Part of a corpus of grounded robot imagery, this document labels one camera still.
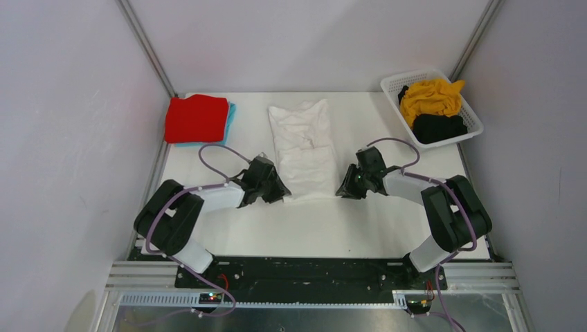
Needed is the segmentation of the white t shirt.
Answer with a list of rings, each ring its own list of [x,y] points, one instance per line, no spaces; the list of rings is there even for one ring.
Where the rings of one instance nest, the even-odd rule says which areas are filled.
[[[340,172],[328,101],[269,106],[268,116],[278,175],[291,192],[285,203],[333,199]]]

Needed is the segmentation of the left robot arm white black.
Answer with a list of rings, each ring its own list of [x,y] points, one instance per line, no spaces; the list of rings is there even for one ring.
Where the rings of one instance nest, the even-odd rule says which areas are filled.
[[[215,256],[192,238],[197,219],[217,210],[244,208],[258,199],[271,204],[290,195],[273,162],[256,156],[224,183],[185,188],[175,180],[164,181],[138,213],[134,229],[145,238],[148,253],[178,261],[192,270],[199,286],[209,288],[219,271],[213,265]]]

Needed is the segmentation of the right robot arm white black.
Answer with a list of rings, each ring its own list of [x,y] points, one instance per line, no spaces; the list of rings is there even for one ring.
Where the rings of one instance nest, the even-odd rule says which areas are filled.
[[[444,181],[387,166],[376,147],[356,153],[336,195],[365,199],[368,192],[394,196],[424,208],[430,236],[405,257],[402,279],[410,288],[421,288],[429,270],[451,255],[475,250],[479,238],[489,233],[492,221],[469,180],[461,175]]]

